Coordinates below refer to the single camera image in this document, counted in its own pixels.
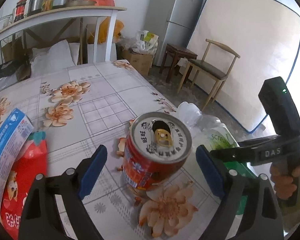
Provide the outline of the person's right hand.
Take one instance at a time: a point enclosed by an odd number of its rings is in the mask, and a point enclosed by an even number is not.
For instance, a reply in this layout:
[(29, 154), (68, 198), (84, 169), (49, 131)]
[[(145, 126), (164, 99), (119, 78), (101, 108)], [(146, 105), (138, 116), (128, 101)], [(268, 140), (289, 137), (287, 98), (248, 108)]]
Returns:
[(272, 164), (270, 174), (270, 179), (274, 183), (274, 191), (280, 199), (287, 200), (297, 190), (293, 179), (300, 177), (300, 165), (293, 170), (292, 176), (284, 176), (279, 172), (278, 168)]

